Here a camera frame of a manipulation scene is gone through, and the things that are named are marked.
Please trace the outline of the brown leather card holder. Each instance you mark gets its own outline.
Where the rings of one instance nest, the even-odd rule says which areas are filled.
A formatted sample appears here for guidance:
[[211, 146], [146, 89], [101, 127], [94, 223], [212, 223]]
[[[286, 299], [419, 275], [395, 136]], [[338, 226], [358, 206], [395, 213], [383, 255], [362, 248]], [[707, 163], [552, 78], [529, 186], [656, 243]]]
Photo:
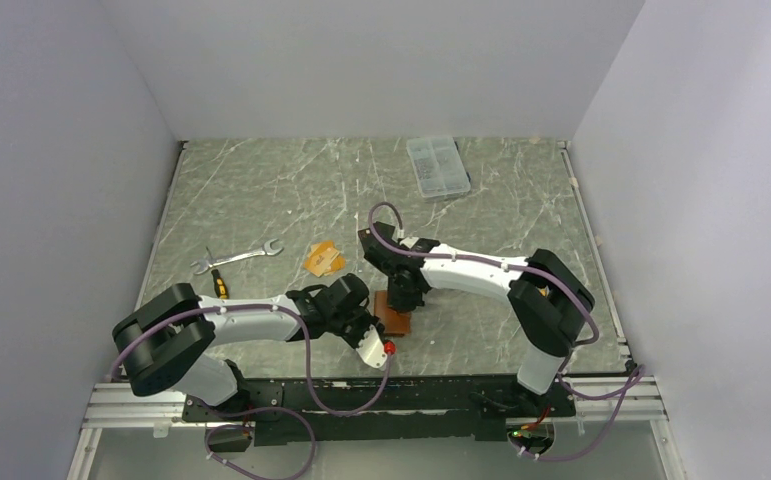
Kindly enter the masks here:
[[383, 336], [404, 337], [411, 333], [411, 313], [392, 309], [386, 290], [375, 292], [373, 313], [379, 319]]

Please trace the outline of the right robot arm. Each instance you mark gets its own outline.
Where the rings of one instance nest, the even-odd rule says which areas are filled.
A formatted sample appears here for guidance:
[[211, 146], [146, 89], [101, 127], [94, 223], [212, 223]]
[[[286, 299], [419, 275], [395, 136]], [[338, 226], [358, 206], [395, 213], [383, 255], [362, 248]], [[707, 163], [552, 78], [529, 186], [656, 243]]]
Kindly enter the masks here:
[[394, 226], [377, 222], [357, 233], [365, 259], [388, 279], [389, 307], [412, 312], [424, 306], [431, 290], [455, 290], [509, 305], [527, 338], [512, 401], [525, 415], [539, 413], [591, 319], [593, 295], [546, 249], [528, 257], [499, 257], [428, 238], [394, 239], [394, 232]]

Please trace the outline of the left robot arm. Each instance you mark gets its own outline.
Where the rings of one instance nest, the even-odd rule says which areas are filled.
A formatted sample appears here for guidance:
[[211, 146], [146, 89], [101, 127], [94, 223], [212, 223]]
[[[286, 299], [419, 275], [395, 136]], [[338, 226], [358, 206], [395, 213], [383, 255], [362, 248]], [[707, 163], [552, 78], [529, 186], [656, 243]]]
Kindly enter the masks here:
[[395, 349], [380, 336], [369, 296], [354, 274], [255, 300], [203, 296], [178, 283], [113, 328], [118, 356], [110, 376], [126, 380], [138, 397], [174, 390], [233, 420], [246, 411], [252, 394], [237, 364], [207, 355], [209, 348], [249, 341], [311, 343], [330, 334], [366, 365], [385, 370]]

